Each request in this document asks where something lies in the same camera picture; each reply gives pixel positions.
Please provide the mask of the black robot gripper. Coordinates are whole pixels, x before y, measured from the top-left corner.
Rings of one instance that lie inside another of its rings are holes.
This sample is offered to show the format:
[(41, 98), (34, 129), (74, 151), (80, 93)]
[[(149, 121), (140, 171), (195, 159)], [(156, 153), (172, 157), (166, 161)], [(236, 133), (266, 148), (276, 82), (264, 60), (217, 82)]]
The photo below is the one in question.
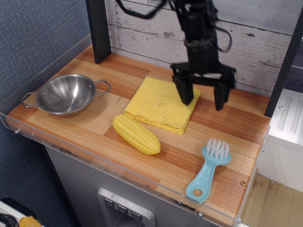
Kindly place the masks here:
[(183, 104), (188, 105), (194, 98), (193, 84), (214, 86), (215, 108), (222, 110), (228, 101), (230, 89), (236, 86), (236, 69), (219, 61), (215, 45), (186, 43), (187, 62), (171, 65), (173, 81)]

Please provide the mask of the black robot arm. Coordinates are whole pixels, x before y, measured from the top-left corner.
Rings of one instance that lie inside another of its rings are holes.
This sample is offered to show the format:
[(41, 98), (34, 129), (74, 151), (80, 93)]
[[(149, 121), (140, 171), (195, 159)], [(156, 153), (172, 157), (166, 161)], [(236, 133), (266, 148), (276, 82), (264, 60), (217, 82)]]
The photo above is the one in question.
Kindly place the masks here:
[(177, 0), (172, 7), (185, 33), (188, 61), (171, 64), (173, 81), (183, 104), (194, 98), (193, 85), (214, 87), (215, 108), (222, 110), (235, 88), (236, 69), (219, 62), (217, 9), (211, 0)]

